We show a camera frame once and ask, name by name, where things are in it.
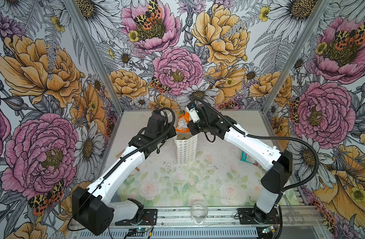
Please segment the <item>orange snack packet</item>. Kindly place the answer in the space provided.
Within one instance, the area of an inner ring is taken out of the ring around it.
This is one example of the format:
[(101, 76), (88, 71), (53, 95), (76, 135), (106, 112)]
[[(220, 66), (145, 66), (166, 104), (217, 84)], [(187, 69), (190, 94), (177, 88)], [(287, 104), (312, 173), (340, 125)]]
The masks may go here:
[(188, 128), (188, 123), (190, 121), (190, 115), (185, 110), (178, 110), (175, 112), (177, 116), (177, 123), (175, 126), (175, 130), (178, 133), (190, 133)]

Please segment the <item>white paper bag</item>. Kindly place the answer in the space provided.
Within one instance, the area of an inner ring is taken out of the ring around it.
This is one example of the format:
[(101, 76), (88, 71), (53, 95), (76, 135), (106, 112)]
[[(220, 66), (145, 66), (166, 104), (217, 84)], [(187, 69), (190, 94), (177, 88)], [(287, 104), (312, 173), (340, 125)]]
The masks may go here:
[(176, 163), (186, 164), (194, 162), (196, 159), (198, 135), (192, 135), (191, 132), (176, 132), (176, 136), (173, 139), (176, 148)]

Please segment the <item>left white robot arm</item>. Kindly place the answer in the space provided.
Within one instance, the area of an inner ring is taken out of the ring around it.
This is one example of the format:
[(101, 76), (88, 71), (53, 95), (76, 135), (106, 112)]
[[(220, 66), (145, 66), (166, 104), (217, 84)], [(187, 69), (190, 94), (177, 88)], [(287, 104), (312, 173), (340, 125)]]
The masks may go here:
[(174, 123), (175, 113), (171, 108), (154, 110), (147, 126), (130, 140), (116, 162), (87, 188), (78, 187), (73, 192), (72, 218), (96, 236), (109, 229), (111, 223), (141, 223), (143, 204), (132, 198), (117, 204), (111, 204), (111, 200), (136, 167), (176, 136)]

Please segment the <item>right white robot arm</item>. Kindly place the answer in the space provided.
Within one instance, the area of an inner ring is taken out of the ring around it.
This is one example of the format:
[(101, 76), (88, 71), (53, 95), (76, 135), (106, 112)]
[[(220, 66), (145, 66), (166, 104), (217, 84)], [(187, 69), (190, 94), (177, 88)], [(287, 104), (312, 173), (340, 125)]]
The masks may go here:
[(282, 198), (283, 188), (291, 177), (292, 154), (265, 144), (259, 136), (249, 134), (231, 117), (222, 115), (210, 105), (190, 102), (185, 110), (189, 113), (187, 125), (192, 135), (210, 133), (227, 141), (251, 156), (266, 171), (261, 178), (262, 192), (248, 216), (258, 223), (265, 223)]

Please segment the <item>wooden block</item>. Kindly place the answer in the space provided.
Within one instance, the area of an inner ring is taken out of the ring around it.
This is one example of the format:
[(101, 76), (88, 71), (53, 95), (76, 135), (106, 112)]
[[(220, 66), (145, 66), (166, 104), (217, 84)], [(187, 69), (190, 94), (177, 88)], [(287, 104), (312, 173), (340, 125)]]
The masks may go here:
[(116, 158), (119, 159), (125, 150), (122, 150), (119, 154), (117, 154)]

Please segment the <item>teal snack packet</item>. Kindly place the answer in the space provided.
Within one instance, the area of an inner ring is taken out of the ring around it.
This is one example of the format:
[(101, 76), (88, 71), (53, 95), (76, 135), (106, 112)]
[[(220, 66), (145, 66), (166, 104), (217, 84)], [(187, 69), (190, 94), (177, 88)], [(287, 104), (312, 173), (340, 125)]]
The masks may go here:
[(246, 162), (246, 163), (260, 167), (259, 163), (255, 159), (253, 159), (250, 155), (245, 153), (244, 151), (242, 151), (242, 153), (241, 153), (240, 160), (242, 162)]

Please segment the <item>clear plastic cup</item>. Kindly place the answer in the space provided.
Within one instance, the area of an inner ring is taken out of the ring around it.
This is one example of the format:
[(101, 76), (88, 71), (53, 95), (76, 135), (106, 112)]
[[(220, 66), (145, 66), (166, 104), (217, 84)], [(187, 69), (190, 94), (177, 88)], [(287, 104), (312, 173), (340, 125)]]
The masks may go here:
[(208, 217), (208, 207), (202, 201), (196, 201), (191, 206), (191, 218), (197, 225), (201, 225)]

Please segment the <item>metal tongs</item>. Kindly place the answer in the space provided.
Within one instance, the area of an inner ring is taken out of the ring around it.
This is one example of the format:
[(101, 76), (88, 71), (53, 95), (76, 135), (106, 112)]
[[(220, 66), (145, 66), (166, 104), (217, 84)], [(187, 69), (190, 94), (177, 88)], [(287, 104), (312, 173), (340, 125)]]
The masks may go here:
[(283, 199), (285, 200), (287, 210), (288, 210), (288, 212), (286, 213), (288, 223), (291, 225), (295, 225), (296, 222), (298, 222), (300, 224), (305, 224), (305, 219), (304, 219), (303, 215), (300, 212), (295, 211), (294, 208), (292, 207), (292, 204), (290, 203), (290, 200), (289, 200), (290, 194), (291, 194), (291, 192), (284, 193), (284, 195), (283, 195)]

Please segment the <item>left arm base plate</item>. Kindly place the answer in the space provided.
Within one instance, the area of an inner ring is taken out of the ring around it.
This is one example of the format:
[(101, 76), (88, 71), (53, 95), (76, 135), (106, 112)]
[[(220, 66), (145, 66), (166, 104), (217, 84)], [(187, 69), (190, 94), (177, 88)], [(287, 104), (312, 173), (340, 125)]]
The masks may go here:
[(136, 222), (135, 219), (131, 220), (123, 220), (115, 222), (116, 226), (155, 226), (157, 224), (158, 219), (158, 209), (144, 209), (142, 218), (139, 222)]

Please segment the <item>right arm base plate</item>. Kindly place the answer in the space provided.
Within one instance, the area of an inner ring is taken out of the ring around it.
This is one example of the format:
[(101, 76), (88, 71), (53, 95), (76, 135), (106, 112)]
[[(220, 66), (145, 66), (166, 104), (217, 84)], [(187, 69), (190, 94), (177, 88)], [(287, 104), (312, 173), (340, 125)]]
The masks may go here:
[(241, 225), (274, 224), (281, 222), (281, 216), (277, 208), (272, 208), (269, 213), (265, 213), (258, 208), (238, 208), (238, 219)]

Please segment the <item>aluminium front rail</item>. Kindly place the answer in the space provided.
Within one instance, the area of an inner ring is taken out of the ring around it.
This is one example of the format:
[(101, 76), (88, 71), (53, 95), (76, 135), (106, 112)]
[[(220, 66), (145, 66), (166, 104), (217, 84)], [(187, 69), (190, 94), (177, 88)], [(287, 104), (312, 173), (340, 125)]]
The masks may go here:
[[(292, 206), (295, 211), (300, 212), (304, 219), (305, 224), (300, 224), (296, 222), (295, 225), (288, 223), (286, 213), (288, 212), (287, 206), (281, 206), (281, 216), (280, 224), (284, 226), (321, 226), (323, 225), (323, 218), (321, 213), (317, 210), (315, 206)], [(279, 226), (274, 224), (258, 224), (258, 225), (241, 225), (238, 219), (237, 209), (240, 207), (208, 207), (208, 217), (203, 224), (197, 225), (193, 222), (191, 218), (191, 208), (190, 207), (159, 207), (158, 209), (158, 219), (155, 228), (188, 228), (188, 227), (266, 227), (266, 226)], [(118, 222), (118, 219), (114, 219), (111, 223), (113, 228), (129, 228), (138, 226), (116, 226), (114, 223)]]

